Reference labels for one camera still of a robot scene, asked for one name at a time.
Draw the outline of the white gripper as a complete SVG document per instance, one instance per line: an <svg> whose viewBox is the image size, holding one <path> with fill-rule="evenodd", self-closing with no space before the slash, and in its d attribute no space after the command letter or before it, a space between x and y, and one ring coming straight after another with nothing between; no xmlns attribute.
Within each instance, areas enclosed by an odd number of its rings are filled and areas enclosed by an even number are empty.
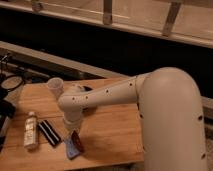
<svg viewBox="0 0 213 171"><path fill-rule="evenodd" d="M64 114L63 122L65 128L69 131L68 139L72 139L74 131L79 132L83 121L83 115L81 112L66 112Z"/></svg>

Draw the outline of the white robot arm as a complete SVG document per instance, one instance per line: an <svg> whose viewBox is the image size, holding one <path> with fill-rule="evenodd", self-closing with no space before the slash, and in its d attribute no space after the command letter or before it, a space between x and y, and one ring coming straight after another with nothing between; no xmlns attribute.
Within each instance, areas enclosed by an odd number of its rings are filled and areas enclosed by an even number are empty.
<svg viewBox="0 0 213 171"><path fill-rule="evenodd" d="M188 73L164 67L58 100L71 130L84 108L122 103L139 105L145 171L208 171L201 95Z"/></svg>

